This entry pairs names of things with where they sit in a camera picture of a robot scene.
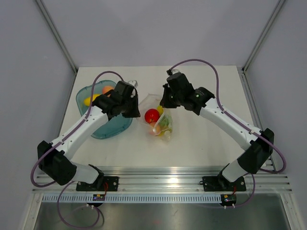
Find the clear zip top bag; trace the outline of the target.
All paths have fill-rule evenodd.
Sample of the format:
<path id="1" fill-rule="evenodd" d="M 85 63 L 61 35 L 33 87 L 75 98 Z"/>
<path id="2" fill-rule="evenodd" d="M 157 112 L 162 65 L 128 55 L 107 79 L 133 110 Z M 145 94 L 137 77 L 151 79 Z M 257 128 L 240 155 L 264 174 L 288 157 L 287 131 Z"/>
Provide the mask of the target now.
<path id="1" fill-rule="evenodd" d="M 148 94 L 140 103 L 139 103 L 139 111 L 141 116 L 137 118 L 138 123 L 141 125 L 141 128 L 143 129 L 143 131 L 145 132 L 146 136 L 151 137 L 151 138 L 158 138 L 164 142 L 169 142 L 172 134 L 173 134 L 173 122 L 172 122 L 172 126 L 168 129 L 161 129 L 161 133 L 158 136 L 153 136 L 151 134 L 149 134 L 149 129 L 150 126 L 148 123 L 146 123 L 145 119 L 144 119 L 144 115 L 146 113 L 147 110 L 153 108 L 153 109 L 157 109 L 157 106 L 160 105 L 160 101 L 162 99 L 161 95 L 158 94 Z M 161 118 L 165 115 L 168 114 L 171 116 L 171 112 L 169 109 L 164 108 L 164 112 L 162 115 L 160 115 L 159 120 L 156 122 L 157 124 L 159 124 Z"/>

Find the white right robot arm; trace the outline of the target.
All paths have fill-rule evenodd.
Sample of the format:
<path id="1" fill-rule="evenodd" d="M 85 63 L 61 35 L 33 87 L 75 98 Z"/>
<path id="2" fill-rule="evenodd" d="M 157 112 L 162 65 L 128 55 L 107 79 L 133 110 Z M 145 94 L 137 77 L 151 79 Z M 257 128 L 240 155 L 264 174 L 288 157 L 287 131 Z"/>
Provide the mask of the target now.
<path id="1" fill-rule="evenodd" d="M 244 152 L 227 164 L 217 175 L 222 190 L 230 189 L 237 179 L 247 173 L 257 173 L 272 154 L 274 133 L 248 125 L 218 104 L 215 95 L 204 87 L 193 88 L 183 73 L 175 73 L 166 79 L 160 105 L 164 108 L 184 107 L 213 122 L 228 134 Z"/>

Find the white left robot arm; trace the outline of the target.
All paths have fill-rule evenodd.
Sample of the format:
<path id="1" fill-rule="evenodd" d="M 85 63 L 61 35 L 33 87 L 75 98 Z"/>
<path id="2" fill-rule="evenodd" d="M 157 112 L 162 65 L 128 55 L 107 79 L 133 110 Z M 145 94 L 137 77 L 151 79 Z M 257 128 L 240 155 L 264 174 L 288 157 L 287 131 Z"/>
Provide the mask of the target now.
<path id="1" fill-rule="evenodd" d="M 104 184 L 104 173 L 93 165 L 77 164 L 71 159 L 99 127 L 115 117 L 140 117 L 137 85 L 135 80 L 119 81 L 114 90 L 98 96 L 80 120 L 62 136 L 50 143 L 40 142 L 36 166 L 59 185 L 78 181 L 87 183 L 94 191 L 100 190 Z"/>

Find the red apple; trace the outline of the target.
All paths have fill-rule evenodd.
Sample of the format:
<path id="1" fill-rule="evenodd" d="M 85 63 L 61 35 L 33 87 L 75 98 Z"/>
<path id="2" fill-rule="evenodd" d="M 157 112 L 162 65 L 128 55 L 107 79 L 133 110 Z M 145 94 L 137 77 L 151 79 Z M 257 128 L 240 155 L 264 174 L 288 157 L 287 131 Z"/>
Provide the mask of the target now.
<path id="1" fill-rule="evenodd" d="M 144 115 L 144 119 L 146 121 L 146 123 L 150 124 L 152 122 L 157 122 L 160 118 L 160 114 L 158 112 L 157 109 L 149 109 L 146 111 L 145 115 Z"/>

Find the yellow banana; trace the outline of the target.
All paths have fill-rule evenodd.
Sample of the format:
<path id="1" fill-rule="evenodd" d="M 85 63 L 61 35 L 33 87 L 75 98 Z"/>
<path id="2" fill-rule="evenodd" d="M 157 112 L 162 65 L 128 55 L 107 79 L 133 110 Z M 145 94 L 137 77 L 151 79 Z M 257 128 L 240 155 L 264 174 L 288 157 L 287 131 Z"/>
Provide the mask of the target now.
<path id="1" fill-rule="evenodd" d="M 164 109 L 163 109 L 162 106 L 159 105 L 159 106 L 157 106 L 157 111 L 158 111 L 159 115 L 162 115 L 163 112 L 164 112 Z"/>

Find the green grapes bunch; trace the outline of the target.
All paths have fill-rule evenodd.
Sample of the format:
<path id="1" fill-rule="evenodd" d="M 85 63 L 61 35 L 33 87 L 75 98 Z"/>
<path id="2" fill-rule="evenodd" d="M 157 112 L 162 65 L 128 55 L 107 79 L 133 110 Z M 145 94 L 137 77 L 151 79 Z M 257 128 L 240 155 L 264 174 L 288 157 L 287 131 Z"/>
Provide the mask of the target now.
<path id="1" fill-rule="evenodd" d="M 159 122 L 160 128 L 161 129 L 168 129 L 172 126 L 172 117 L 168 114 L 165 114 L 160 122 Z"/>

